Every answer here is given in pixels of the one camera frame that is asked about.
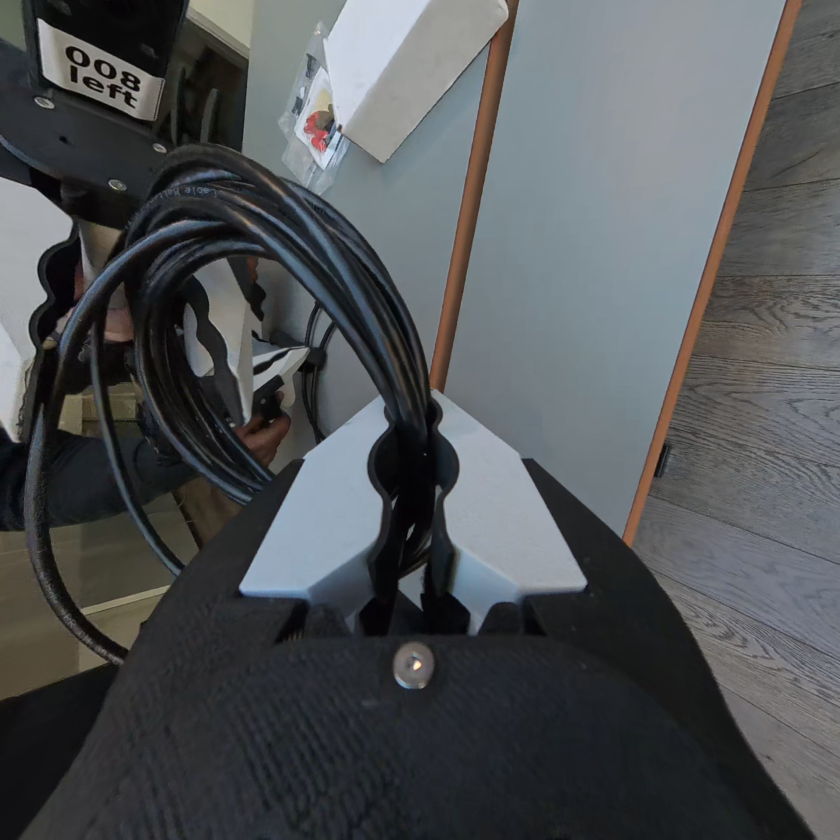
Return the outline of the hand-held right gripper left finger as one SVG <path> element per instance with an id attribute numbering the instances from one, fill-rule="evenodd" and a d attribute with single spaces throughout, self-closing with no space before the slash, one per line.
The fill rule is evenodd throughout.
<path id="1" fill-rule="evenodd" d="M 371 477 L 371 453 L 390 430 L 378 396 L 302 460 L 239 590 L 326 605 L 354 629 L 374 597 L 369 558 L 392 503 Z"/>

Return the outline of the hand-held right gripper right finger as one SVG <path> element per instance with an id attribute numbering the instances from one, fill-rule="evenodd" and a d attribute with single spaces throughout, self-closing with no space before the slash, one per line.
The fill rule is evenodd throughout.
<path id="1" fill-rule="evenodd" d="M 457 458 L 444 517 L 455 549 L 449 593 L 469 613 L 467 633 L 476 635 L 498 603 L 583 592 L 585 575 L 519 452 L 443 393 L 432 396 Z"/>

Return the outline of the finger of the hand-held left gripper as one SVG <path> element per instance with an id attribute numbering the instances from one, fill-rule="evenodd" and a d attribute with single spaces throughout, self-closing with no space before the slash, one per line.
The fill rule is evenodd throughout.
<path id="1" fill-rule="evenodd" d="M 260 322 L 252 309 L 253 285 L 245 259 L 218 259 L 200 269 L 184 288 L 184 346 L 201 381 L 213 380 L 232 425 L 251 418 L 254 398 L 253 337 Z"/>
<path id="2" fill-rule="evenodd" d="M 1 421 L 15 442 L 31 437 L 46 343 L 65 326 L 75 297 L 77 233 L 34 187 L 1 187 Z"/>

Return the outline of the grey desk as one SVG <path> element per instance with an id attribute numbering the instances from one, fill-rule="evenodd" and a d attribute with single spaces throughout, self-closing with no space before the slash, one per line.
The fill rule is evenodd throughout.
<path id="1" fill-rule="evenodd" d="M 279 117 L 343 4 L 255 2 L 245 153 L 279 175 Z M 518 2 L 445 394 L 619 537 L 793 4 Z M 488 60 L 388 162 L 351 147 L 325 195 L 429 357 Z"/>

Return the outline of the person's left hand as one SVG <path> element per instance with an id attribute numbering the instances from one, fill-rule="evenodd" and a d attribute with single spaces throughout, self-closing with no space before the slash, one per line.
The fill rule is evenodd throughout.
<path id="1" fill-rule="evenodd" d="M 81 259 L 79 259 L 74 274 L 74 303 L 78 303 L 84 294 L 87 288 L 86 282 L 86 270 Z M 111 343 L 127 343 L 133 341 L 133 322 L 124 285 L 120 285 L 115 290 L 108 303 L 104 325 L 104 339 Z"/>

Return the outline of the small clear bag red parts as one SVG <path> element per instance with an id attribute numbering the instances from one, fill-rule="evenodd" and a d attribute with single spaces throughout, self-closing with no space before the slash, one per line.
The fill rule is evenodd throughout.
<path id="1" fill-rule="evenodd" d="M 325 52 L 328 34 L 329 29 L 318 22 L 278 119 L 286 141 L 282 164 L 298 183 L 319 196 L 334 183 L 350 147 L 334 112 Z"/>

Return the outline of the white cardboard box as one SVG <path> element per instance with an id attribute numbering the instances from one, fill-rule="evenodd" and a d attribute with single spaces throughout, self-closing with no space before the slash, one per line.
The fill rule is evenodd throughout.
<path id="1" fill-rule="evenodd" d="M 324 55 L 341 134 L 386 163 L 509 16 L 504 1 L 347 1 Z"/>

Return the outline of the person's dark clothing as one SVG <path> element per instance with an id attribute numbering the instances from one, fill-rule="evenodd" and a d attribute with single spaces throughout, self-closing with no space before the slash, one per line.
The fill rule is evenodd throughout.
<path id="1" fill-rule="evenodd" d="M 102 665 L 1 702 L 1 838 L 17 839 L 86 740 L 118 668 Z"/>

